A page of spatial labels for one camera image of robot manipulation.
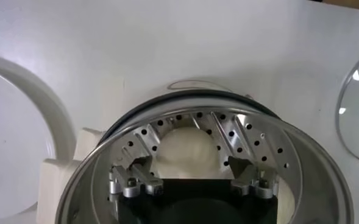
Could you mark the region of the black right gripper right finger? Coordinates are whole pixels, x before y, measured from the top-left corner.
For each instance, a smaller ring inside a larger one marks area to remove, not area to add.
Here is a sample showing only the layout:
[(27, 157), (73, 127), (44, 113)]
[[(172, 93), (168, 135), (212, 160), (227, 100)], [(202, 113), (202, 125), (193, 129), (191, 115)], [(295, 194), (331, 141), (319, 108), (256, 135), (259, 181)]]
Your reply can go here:
[(231, 187), (239, 195), (258, 198), (277, 196), (279, 177), (274, 168), (233, 156), (228, 157), (228, 164), (233, 173)]

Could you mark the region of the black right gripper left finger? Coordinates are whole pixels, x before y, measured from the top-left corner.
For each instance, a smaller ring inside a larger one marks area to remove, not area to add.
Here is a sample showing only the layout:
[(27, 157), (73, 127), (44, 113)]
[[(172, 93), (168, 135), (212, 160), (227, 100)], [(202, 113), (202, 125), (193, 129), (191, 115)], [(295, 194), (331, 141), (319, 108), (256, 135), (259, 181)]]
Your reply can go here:
[(150, 172), (152, 156), (136, 158), (128, 168), (114, 166), (109, 170), (110, 195), (135, 198), (144, 190), (145, 194), (157, 196), (163, 193), (163, 180)]

